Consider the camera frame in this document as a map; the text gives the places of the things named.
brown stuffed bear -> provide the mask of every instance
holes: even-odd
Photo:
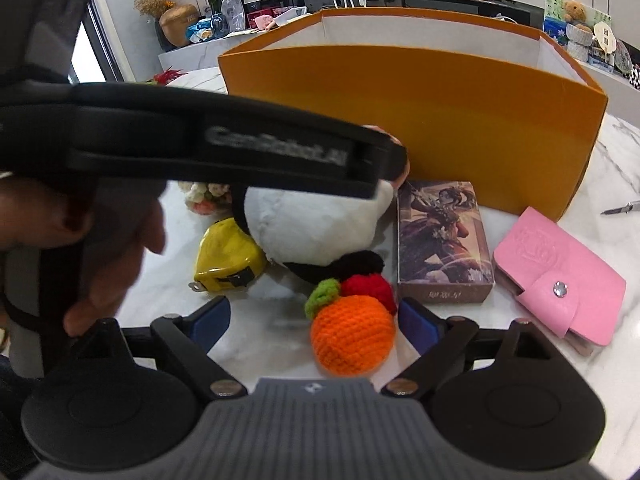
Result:
[[[564,1],[564,20],[571,23],[574,27],[581,28],[585,32],[593,34],[591,28],[584,22],[587,20],[587,10],[584,5],[575,0]]]

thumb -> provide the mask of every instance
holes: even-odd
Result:
[[[30,178],[0,179],[0,250],[49,249],[81,240],[92,225],[88,204]]]

white marble tabletop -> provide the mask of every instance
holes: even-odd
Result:
[[[217,68],[189,73],[172,86],[226,91]],[[613,342],[589,358],[552,339],[606,407],[607,426],[592,463],[614,480],[626,479],[640,467],[640,234],[636,235],[640,213],[609,217],[600,213],[638,198],[640,132],[606,116],[584,181],[559,224],[626,279],[625,301]],[[169,184],[162,204],[168,232],[166,251],[163,256],[146,256],[142,275],[118,315],[123,326],[148,324],[168,312],[188,314],[207,299],[192,292],[188,283],[200,238],[211,220],[185,208],[175,183]],[[383,217],[375,240],[376,250],[387,258],[394,247],[393,218],[393,211]],[[482,219],[493,250],[516,217],[483,208]],[[231,326],[210,357],[249,388],[266,376],[325,377],[314,362],[309,323],[302,309],[310,290],[288,271],[271,267],[248,290],[228,294]],[[463,314],[487,328],[506,328],[515,317],[527,315],[500,286],[482,305],[436,306],[433,310],[441,317]],[[396,348],[372,382],[382,386],[416,357],[398,333]]]

white knitted pot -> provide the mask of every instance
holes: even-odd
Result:
[[[575,27],[571,23],[566,24],[566,36],[571,41],[584,46],[591,46],[591,43],[593,43],[593,34],[591,32]]]
[[[589,57],[588,49],[581,44],[575,43],[575,41],[567,43],[566,51],[569,53],[569,56],[577,59],[578,61],[586,62]]]

blue glass vase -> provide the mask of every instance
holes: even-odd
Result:
[[[211,17],[211,30],[214,40],[224,38],[229,33],[229,22],[224,14],[217,12]]]

